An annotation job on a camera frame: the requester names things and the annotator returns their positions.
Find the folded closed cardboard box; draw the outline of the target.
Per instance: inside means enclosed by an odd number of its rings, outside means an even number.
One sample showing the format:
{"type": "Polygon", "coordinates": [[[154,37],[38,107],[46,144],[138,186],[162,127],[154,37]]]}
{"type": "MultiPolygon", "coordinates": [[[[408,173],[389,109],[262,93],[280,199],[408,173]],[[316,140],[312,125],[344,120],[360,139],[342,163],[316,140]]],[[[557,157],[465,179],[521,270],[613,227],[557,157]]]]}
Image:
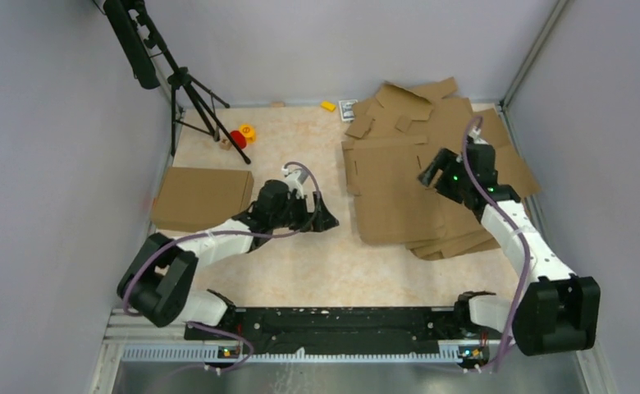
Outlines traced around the folded closed cardboard box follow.
{"type": "Polygon", "coordinates": [[[244,211],[254,186],[250,171],[170,167],[151,211],[161,230],[197,232],[244,211]]]}

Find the red round toy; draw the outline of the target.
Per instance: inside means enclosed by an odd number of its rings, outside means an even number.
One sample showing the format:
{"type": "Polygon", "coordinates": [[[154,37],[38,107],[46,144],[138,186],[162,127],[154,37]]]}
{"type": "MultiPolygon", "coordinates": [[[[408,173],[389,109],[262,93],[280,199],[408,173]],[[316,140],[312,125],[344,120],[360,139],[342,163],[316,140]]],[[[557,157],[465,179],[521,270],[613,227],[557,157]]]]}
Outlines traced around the red round toy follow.
{"type": "Polygon", "coordinates": [[[230,132],[230,136],[232,138],[232,141],[235,142],[235,144],[241,148],[241,149],[245,149],[247,147],[248,141],[246,139],[246,137],[238,130],[233,130],[230,132]]]}

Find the orange round toy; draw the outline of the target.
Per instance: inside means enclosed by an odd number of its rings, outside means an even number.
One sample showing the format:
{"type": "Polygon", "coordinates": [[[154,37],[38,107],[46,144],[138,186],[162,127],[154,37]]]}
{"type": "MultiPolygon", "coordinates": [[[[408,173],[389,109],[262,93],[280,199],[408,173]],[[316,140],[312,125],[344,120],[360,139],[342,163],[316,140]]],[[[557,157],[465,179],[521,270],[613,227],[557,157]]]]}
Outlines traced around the orange round toy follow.
{"type": "Polygon", "coordinates": [[[248,144],[252,144],[257,140],[256,129],[250,124],[242,124],[239,127],[239,132],[244,136],[248,144]]]}

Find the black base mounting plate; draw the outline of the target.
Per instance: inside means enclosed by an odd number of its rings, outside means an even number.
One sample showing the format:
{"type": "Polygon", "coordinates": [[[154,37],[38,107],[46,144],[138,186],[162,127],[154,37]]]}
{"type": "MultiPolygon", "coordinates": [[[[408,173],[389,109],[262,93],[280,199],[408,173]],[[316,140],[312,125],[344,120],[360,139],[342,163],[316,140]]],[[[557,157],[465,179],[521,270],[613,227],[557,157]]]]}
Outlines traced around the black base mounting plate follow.
{"type": "Polygon", "coordinates": [[[500,339],[451,307],[238,308],[218,329],[252,343],[257,355],[427,355],[448,340],[500,339]]]}

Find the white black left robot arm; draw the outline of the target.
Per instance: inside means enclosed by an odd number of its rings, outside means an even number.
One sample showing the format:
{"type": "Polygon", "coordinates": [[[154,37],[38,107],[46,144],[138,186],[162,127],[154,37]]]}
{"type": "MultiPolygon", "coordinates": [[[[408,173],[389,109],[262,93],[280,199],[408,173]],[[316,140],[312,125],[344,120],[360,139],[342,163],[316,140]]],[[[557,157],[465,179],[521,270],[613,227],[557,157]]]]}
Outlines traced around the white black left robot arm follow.
{"type": "Polygon", "coordinates": [[[284,181],[267,181],[249,207],[211,229],[171,238],[153,233],[142,244],[117,286],[122,309],[158,328],[172,323],[203,323],[216,339],[235,329],[232,304],[213,291],[192,294],[201,268],[251,253],[272,239],[325,232],[339,222],[315,190],[306,195],[284,181]]]}

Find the cardboard box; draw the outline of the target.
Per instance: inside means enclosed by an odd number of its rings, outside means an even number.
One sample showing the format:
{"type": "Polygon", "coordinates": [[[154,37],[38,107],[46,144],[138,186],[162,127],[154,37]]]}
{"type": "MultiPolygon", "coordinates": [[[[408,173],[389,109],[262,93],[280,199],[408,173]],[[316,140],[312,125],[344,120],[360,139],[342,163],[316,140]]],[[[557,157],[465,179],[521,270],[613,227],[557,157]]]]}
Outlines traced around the cardboard box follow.
{"type": "Polygon", "coordinates": [[[161,230],[197,232],[244,211],[254,186],[250,171],[170,167],[151,211],[161,230]]]}
{"type": "Polygon", "coordinates": [[[341,148],[362,242],[404,244],[446,234],[441,198],[418,180],[435,153],[426,136],[345,140],[341,148]]]}

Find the yellow block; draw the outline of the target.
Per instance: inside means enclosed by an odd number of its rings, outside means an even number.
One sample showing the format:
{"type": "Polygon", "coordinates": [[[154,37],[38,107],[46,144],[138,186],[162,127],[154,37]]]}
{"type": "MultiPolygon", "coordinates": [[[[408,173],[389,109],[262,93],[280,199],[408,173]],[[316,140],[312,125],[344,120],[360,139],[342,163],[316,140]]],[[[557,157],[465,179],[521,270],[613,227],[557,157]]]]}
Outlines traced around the yellow block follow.
{"type": "Polygon", "coordinates": [[[324,110],[328,111],[328,112],[334,112],[336,110],[336,105],[334,103],[331,103],[329,101],[322,101],[320,103],[321,108],[323,108],[324,110]]]}

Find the cardboard sheet pile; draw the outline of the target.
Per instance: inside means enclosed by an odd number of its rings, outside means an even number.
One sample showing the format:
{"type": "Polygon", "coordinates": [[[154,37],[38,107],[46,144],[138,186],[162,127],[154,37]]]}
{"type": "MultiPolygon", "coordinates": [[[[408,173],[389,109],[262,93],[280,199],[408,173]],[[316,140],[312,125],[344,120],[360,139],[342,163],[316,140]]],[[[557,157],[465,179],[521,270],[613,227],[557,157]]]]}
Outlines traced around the cardboard sheet pile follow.
{"type": "Polygon", "coordinates": [[[474,111],[454,78],[385,83],[342,109],[354,114],[341,149],[367,245],[402,245],[420,259],[492,250],[479,222],[487,201],[539,191],[498,112],[474,111]]]}

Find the aluminium frame rail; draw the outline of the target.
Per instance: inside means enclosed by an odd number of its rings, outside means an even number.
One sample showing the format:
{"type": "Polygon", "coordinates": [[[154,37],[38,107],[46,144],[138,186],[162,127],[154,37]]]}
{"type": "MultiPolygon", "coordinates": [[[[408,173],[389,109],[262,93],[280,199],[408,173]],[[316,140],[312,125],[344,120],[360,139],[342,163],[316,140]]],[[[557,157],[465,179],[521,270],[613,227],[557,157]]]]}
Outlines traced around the aluminium frame rail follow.
{"type": "Polygon", "coordinates": [[[497,357],[449,308],[238,308],[222,334],[114,310],[94,393],[614,393],[600,347],[497,357]]]}

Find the small wooden cube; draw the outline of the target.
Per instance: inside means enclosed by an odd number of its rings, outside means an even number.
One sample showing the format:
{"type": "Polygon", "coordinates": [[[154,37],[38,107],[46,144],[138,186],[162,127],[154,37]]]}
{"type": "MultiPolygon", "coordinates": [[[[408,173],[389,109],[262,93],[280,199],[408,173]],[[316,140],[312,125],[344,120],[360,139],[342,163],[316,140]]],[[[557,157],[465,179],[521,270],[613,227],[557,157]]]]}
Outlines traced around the small wooden cube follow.
{"type": "Polygon", "coordinates": [[[222,140],[219,144],[219,147],[224,150],[230,150],[232,148],[232,145],[229,140],[222,140]]]}

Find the playing card box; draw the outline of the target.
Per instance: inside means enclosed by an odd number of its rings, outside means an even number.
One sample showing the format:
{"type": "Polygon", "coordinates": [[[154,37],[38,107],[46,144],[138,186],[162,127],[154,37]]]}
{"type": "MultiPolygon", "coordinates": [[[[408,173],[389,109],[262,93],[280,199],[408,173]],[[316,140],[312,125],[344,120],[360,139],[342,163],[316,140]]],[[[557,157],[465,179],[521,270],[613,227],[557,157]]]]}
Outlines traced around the playing card box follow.
{"type": "Polygon", "coordinates": [[[338,108],[340,109],[342,122],[349,123],[355,119],[354,105],[358,102],[359,101],[357,99],[346,99],[338,101],[338,108]]]}

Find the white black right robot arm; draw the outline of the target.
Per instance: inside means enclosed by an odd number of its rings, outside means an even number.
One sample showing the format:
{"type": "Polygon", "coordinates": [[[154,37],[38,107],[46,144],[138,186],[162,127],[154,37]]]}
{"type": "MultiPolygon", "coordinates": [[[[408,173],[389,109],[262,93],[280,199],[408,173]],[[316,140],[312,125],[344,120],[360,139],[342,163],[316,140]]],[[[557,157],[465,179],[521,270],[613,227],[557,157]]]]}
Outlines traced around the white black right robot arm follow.
{"type": "Polygon", "coordinates": [[[470,292],[457,303],[455,331],[475,338],[492,328],[524,355],[589,350],[597,337],[601,288],[561,261],[531,223],[521,198],[498,181],[496,152],[468,142],[461,153],[440,149],[419,174],[447,199],[462,204],[500,246],[519,276],[512,300],[470,292]]]}

